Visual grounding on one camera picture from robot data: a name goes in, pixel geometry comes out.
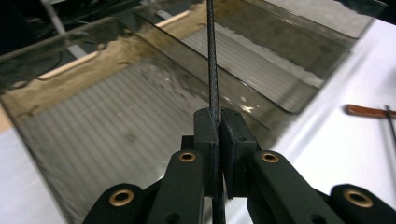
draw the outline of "metal rod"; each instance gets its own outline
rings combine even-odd
[[[396,133],[395,133],[395,127],[393,126],[393,121],[392,121],[392,115],[391,115],[391,110],[389,105],[385,105],[385,109],[387,110],[387,119],[389,121],[389,126],[390,126],[390,131],[392,132],[393,135],[393,143],[394,146],[396,147]]]
[[[213,11],[213,0],[206,0],[207,10],[207,59],[209,63],[209,108],[213,125],[216,128],[216,133],[219,136],[219,88],[218,88],[218,71],[216,62],[216,39],[215,39],[215,19]],[[220,154],[217,158],[213,158],[212,164],[218,162],[218,166],[214,167],[217,171],[216,189],[212,199],[212,215],[214,224],[225,223],[225,209],[224,209],[224,190],[223,178],[220,164]]]

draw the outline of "white table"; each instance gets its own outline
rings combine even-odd
[[[396,208],[396,154],[387,121],[342,110],[344,104],[396,108],[395,87],[396,26],[375,21],[275,150],[316,189],[329,193],[333,185],[351,183]],[[14,129],[0,134],[0,223],[65,223]]]

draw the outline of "clamp jaw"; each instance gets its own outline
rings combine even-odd
[[[339,185],[330,196],[314,190],[285,157],[260,149],[241,114],[222,108],[221,117],[218,137],[209,109],[195,112],[194,136],[182,137],[164,177],[144,190],[106,190],[84,223],[202,223],[203,198],[219,197],[219,165],[228,198],[247,198],[255,224],[396,223],[396,212],[366,189]]]

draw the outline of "white surface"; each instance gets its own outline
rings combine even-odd
[[[396,146],[386,119],[347,115],[345,104],[396,109],[396,26],[376,21],[313,104],[276,145],[312,187],[366,188],[396,208]]]
[[[13,128],[0,134],[0,223],[65,223]]]
[[[376,21],[276,145],[312,187],[329,193],[333,185],[351,183],[396,207],[396,155],[387,122],[342,111],[346,103],[396,108],[395,36],[396,26]],[[64,223],[14,130],[0,134],[0,223]]]

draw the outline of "wooden handle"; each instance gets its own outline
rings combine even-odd
[[[346,105],[346,113],[348,115],[362,116],[368,118],[378,118],[378,119],[387,117],[386,110],[373,109],[359,105]],[[396,118],[396,111],[391,111],[390,115]]]

